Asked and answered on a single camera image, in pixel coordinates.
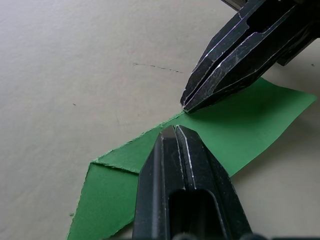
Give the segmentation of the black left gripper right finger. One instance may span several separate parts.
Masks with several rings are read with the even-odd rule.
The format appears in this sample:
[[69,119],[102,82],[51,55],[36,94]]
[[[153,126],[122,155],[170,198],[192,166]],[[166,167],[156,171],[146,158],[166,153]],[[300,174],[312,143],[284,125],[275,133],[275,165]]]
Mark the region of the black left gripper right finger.
[[187,177],[177,230],[199,240],[239,240],[252,233],[225,168],[194,130],[178,125],[175,132]]

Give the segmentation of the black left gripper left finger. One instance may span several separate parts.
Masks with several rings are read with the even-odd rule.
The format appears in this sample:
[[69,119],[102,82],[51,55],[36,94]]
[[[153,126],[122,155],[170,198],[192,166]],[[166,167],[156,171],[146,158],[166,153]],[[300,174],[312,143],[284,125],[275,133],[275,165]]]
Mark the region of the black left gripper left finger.
[[134,240],[180,240],[190,233],[189,132],[170,125],[158,134],[139,173]]

